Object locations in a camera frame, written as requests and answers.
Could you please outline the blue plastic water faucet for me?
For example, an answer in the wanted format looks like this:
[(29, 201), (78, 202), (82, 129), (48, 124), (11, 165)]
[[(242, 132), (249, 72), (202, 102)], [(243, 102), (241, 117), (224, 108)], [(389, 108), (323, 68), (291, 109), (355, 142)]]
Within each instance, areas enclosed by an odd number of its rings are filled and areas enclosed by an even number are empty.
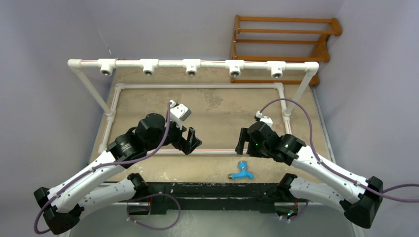
[(240, 178), (248, 178), (254, 179), (254, 175), (248, 170), (248, 164), (245, 160), (238, 162), (238, 169), (240, 170), (238, 173), (231, 173), (228, 174), (228, 179), (240, 179)]

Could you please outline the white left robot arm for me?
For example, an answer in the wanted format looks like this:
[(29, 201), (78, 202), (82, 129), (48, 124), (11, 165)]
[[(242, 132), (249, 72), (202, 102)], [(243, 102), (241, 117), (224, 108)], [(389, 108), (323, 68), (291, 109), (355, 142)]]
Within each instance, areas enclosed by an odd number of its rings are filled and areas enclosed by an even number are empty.
[[(189, 116), (186, 109), (170, 109), (166, 116), (148, 114), (76, 175), (53, 188), (35, 190), (40, 207), (34, 221), (35, 233), (42, 234), (38, 229), (40, 219), (44, 219), (48, 231), (59, 235), (73, 228), (83, 217), (115, 202), (152, 199), (148, 184), (138, 173), (109, 187), (100, 188), (100, 185), (133, 164), (150, 158), (162, 146), (173, 145), (186, 155), (192, 153), (202, 142), (196, 137), (194, 128), (183, 126)], [(186, 138), (182, 136), (185, 131), (188, 133)]]

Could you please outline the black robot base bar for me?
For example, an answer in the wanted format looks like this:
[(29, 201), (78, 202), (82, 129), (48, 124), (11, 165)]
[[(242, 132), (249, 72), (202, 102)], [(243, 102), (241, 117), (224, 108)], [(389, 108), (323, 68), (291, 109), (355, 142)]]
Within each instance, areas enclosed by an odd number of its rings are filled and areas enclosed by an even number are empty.
[(277, 183), (169, 183), (149, 182), (130, 202), (146, 202), (152, 214), (168, 210), (258, 211), (293, 218), (304, 209)]

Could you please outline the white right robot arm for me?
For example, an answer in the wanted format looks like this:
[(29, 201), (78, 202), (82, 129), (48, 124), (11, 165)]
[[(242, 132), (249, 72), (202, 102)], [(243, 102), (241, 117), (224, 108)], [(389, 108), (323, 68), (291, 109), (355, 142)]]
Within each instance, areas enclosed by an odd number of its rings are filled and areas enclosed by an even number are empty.
[(271, 158), (320, 180), (320, 183), (313, 183), (286, 174), (277, 188), (280, 199), (289, 201), (294, 197), (322, 203), (341, 212), (351, 223), (364, 229), (371, 228), (382, 203), (379, 196), (383, 191), (381, 179), (347, 171), (313, 151), (301, 139), (291, 134), (279, 136), (261, 121), (241, 128), (235, 148), (237, 154), (244, 153), (245, 143), (248, 143), (246, 153), (250, 157)]

